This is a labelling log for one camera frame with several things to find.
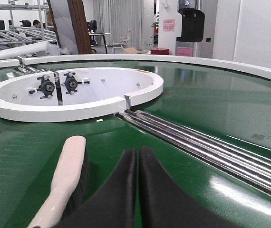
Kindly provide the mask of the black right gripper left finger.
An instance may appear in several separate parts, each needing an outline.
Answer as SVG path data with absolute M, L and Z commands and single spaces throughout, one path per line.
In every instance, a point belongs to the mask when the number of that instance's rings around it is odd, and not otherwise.
M 60 228 L 132 228 L 136 205 L 137 155 L 125 149 L 105 183 Z

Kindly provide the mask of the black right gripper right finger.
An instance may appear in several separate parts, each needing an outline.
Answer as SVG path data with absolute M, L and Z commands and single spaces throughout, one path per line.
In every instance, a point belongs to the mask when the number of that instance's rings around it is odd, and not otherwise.
M 186 193 L 150 147 L 139 152 L 139 197 L 145 228 L 233 228 Z

